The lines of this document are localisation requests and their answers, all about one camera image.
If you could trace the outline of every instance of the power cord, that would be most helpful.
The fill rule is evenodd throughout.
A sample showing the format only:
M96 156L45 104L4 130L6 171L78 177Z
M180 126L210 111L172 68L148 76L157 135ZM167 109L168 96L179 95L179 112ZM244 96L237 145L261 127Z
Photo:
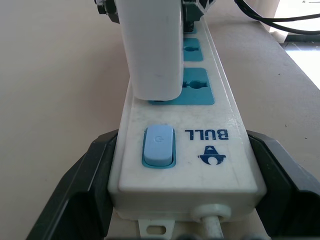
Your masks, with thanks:
M320 35L320 30L319 31L299 30L299 29L294 29L294 28L276 24L276 23L283 23L283 22L294 22L294 21L301 21L301 20L317 19L317 18L320 18L320 14L312 14L312 15L288 17L288 18L266 18L259 15L244 0L234 0L234 2L238 5L240 10L248 17L254 20L258 20L275 29L279 29L279 30L293 33L293 34Z

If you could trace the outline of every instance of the cable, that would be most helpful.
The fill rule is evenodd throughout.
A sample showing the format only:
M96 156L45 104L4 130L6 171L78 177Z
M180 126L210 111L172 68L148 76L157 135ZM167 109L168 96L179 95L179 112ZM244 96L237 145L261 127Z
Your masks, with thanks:
M208 239L223 239L220 221L217 216L206 216L202 218L204 230Z
M244 0L234 0L234 2L238 5L240 10L246 14L248 17L258 20L270 27L289 32L294 34L301 35L320 35L320 30L318 31L307 31L307 30L299 30L286 26L282 26L276 24L275 22L294 22L308 19L320 18L320 14L306 15L306 16L298 16L298 17L289 17L289 18L266 18L260 16L256 11L254 11Z

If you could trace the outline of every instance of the white cable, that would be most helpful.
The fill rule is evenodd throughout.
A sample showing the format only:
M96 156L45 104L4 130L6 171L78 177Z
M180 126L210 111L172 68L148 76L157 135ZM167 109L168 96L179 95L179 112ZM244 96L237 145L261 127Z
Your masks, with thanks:
M209 239L223 239L224 234L221 230L219 217L217 216L206 216L202 218L202 223L204 226L204 230L206 233L206 236Z

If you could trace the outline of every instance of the light blue switch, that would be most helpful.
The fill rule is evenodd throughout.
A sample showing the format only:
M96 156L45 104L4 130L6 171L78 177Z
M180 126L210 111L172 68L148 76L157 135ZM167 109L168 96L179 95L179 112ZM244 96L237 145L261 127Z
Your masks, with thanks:
M143 158L148 165L164 167L173 162L174 129L171 126L149 126L144 141Z

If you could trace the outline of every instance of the power switch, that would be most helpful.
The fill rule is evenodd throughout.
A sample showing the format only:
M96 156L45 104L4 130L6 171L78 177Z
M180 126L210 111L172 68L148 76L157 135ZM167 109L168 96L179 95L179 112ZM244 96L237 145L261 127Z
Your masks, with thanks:
M143 156L152 167L165 167L174 160L174 129L169 125L151 125L147 128Z

